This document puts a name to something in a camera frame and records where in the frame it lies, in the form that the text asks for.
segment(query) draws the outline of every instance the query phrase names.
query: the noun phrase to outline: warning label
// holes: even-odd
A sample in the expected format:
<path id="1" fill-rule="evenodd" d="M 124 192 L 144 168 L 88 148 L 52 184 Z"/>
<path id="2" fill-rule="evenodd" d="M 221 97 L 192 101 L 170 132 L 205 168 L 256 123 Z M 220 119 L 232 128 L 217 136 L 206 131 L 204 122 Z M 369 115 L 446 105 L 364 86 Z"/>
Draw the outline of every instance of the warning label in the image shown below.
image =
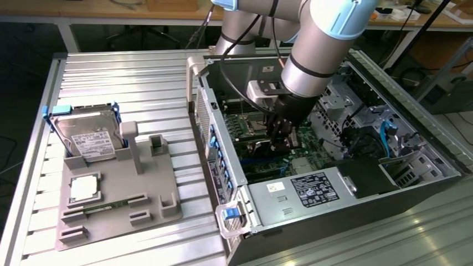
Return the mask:
<path id="1" fill-rule="evenodd" d="M 72 136 L 73 143 L 84 158 L 93 158 L 115 153 L 108 131 Z"/>
<path id="2" fill-rule="evenodd" d="M 306 208 L 340 199 L 325 173 L 290 179 L 298 198 Z"/>

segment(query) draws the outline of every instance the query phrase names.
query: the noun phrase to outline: metal table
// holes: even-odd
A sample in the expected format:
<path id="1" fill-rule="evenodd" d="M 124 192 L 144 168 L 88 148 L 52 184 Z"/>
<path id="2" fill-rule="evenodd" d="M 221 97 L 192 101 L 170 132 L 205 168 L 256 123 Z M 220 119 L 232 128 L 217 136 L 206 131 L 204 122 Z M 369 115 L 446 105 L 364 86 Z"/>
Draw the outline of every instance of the metal table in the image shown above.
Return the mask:
<path id="1" fill-rule="evenodd" d="M 55 59 L 43 105 L 120 103 L 140 136 L 170 145 L 184 218 L 166 226 L 57 252 L 53 249 L 64 148 L 39 111 L 0 246 L 5 265 L 224 265 L 225 252 L 185 109 L 193 52 L 69 54 Z M 473 179 L 406 213 L 246 265 L 464 265 L 473 262 Z"/>

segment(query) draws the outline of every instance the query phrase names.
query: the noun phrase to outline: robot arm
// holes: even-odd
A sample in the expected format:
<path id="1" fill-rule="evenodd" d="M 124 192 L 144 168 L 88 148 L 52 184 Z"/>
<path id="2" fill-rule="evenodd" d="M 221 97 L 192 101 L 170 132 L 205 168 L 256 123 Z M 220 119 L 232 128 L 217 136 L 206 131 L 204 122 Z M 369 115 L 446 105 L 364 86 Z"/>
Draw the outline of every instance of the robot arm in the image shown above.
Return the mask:
<path id="1" fill-rule="evenodd" d="M 273 98 L 273 116 L 266 119 L 272 141 L 286 141 L 293 128 L 309 115 L 348 50 L 364 32 L 377 0 L 212 1 L 226 8 L 217 53 L 222 54 L 234 43 L 256 14 L 276 18 L 278 39 L 286 40 L 297 35 L 281 73 L 280 86 L 288 93 Z M 257 35 L 272 36 L 270 23 L 268 17 L 260 19 L 230 54 L 254 53 L 253 39 Z M 254 87 L 248 86 L 248 96 Z"/>

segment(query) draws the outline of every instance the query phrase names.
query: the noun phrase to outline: floor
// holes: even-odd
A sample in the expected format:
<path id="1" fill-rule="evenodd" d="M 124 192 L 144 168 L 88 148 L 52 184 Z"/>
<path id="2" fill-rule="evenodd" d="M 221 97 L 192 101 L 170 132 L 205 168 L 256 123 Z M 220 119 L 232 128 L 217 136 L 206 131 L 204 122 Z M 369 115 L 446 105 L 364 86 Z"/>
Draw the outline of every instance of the floor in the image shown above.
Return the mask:
<path id="1" fill-rule="evenodd" d="M 176 37 L 184 46 L 196 29 L 196 27 L 170 27 L 169 35 Z M 112 45 L 107 43 L 105 37 L 123 30 L 124 26 L 120 25 L 73 25 L 73 32 L 84 52 L 141 50 L 140 34 L 119 39 Z M 396 43 L 397 40 L 396 34 L 390 38 L 386 36 L 380 38 L 380 34 L 378 31 L 366 32 L 356 43 L 356 48 L 364 50 L 376 61 L 390 47 L 389 44 Z M 200 44 L 200 48 L 213 45 L 218 36 L 220 27 L 209 27 L 205 43 Z M 19 163 L 23 162 L 28 148 L 51 58 L 53 53 L 65 52 L 65 46 L 57 28 L 48 24 L 1 23 L 0 39 L 3 40 L 0 42 L 0 105 L 4 110 L 0 118 L 0 228 L 3 228 L 15 192 L 15 182 L 21 170 Z M 258 47 L 266 46 L 268 40 L 258 39 L 256 44 Z M 149 36 L 144 44 L 145 50 L 165 50 L 173 47 L 172 42 L 155 36 Z M 400 70 L 412 65 L 416 65 L 416 62 L 406 58 Z M 16 167 L 1 173 L 16 164 L 19 164 Z"/>

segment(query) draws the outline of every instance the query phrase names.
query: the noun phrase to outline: green circuit board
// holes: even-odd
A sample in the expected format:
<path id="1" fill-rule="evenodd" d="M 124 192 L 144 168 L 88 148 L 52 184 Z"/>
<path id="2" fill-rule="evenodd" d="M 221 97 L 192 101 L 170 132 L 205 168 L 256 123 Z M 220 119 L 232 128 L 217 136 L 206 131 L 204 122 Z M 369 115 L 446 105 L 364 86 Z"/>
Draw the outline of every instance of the green circuit board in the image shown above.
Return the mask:
<path id="1" fill-rule="evenodd" d="M 333 159 L 318 143 L 318 138 L 309 127 L 298 129 L 300 148 L 274 158 L 252 159 L 246 145 L 266 140 L 264 116 L 258 112 L 225 115 L 226 128 L 230 132 L 236 154 L 249 183 L 298 175 L 322 169 Z"/>

